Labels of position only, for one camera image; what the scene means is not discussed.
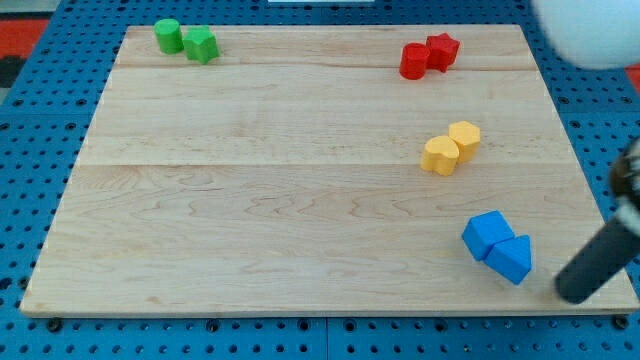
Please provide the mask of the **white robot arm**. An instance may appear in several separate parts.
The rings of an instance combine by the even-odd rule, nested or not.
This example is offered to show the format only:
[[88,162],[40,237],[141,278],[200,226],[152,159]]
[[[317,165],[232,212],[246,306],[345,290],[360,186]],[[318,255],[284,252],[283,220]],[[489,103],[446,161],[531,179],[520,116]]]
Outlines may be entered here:
[[[638,0],[533,0],[543,34],[566,62],[586,70],[639,61]],[[639,140],[613,163],[609,181],[618,209],[556,275],[568,303],[587,300],[639,255]]]

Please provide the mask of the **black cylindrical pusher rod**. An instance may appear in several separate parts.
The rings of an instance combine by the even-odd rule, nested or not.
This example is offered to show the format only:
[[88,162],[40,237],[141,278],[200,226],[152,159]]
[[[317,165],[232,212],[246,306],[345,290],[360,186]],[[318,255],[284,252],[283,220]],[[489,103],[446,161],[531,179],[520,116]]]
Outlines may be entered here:
[[556,275],[554,286],[566,302],[580,304],[639,255],[639,141],[613,163],[610,187],[614,215]]

